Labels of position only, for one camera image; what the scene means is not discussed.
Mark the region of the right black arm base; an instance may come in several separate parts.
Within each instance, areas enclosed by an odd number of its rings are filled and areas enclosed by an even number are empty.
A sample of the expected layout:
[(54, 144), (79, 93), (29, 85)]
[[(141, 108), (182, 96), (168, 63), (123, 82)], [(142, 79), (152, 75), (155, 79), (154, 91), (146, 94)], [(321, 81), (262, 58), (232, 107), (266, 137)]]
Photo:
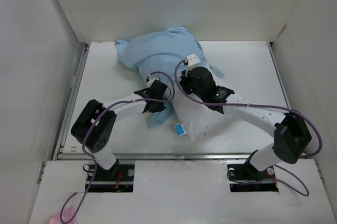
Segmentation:
[(278, 192), (273, 166), (258, 171), (245, 163), (227, 163), (231, 192)]

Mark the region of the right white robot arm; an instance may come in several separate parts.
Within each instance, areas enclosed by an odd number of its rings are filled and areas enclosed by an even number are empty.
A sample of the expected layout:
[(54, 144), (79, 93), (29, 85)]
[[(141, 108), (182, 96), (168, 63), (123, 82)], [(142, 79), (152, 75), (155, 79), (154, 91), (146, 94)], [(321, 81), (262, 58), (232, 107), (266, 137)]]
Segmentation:
[(179, 88), (192, 101), (219, 114), (243, 120), (273, 138), (271, 144), (255, 150), (245, 161), (244, 173), (251, 179), (280, 162), (297, 163), (312, 140), (308, 120), (301, 113), (281, 106), (249, 103), (234, 90), (217, 85), (205, 67), (182, 71)]

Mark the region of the light blue pillowcase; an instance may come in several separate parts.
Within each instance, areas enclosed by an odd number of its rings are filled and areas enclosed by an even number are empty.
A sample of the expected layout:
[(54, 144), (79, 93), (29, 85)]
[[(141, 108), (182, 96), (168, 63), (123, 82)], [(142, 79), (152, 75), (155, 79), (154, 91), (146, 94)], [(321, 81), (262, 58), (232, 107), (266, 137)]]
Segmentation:
[[(211, 70), (218, 78), (224, 78), (224, 74), (219, 69), (209, 65), (202, 46), (184, 27), (171, 27), (160, 32), (117, 40), (115, 46), (118, 59), (127, 68), (138, 71), (143, 79), (154, 72), (163, 83), (171, 86), (176, 65), (191, 54), (196, 54), (201, 65)], [(150, 117), (150, 127), (161, 126), (173, 114), (176, 113), (172, 103), (166, 104), (164, 111)]]

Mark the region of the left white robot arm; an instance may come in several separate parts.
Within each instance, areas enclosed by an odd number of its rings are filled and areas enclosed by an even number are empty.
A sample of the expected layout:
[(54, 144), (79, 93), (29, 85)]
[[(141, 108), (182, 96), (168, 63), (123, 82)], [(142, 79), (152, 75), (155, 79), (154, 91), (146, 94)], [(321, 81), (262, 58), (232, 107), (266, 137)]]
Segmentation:
[(101, 103), (92, 99), (81, 111), (71, 128), (71, 135), (88, 150), (104, 179), (112, 180), (118, 173), (119, 160), (109, 142), (114, 124), (131, 115), (165, 110), (164, 98), (168, 89), (166, 84), (154, 79), (146, 88), (115, 102)]

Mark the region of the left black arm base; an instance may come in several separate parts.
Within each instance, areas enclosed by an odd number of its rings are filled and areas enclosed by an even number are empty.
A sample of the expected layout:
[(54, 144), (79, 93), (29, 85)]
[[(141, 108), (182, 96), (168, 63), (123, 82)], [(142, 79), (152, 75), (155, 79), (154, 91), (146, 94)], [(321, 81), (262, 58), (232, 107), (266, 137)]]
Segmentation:
[(83, 165), (86, 172), (85, 190), (97, 193), (131, 193), (134, 189), (135, 163), (122, 162), (112, 170), (97, 167), (93, 182), (90, 184), (94, 172), (94, 163)]

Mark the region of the white pillow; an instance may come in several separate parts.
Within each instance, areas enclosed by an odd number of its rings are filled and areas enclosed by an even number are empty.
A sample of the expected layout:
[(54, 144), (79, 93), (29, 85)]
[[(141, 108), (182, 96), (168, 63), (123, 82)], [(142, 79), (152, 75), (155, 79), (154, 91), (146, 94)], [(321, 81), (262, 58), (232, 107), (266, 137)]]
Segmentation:
[(180, 91), (177, 83), (174, 84), (174, 88), (175, 96), (172, 105), (191, 142), (198, 137), (207, 135), (209, 131), (214, 130), (217, 126), (242, 121), (240, 118), (228, 114), (220, 114), (210, 110), (205, 105), (193, 102)]

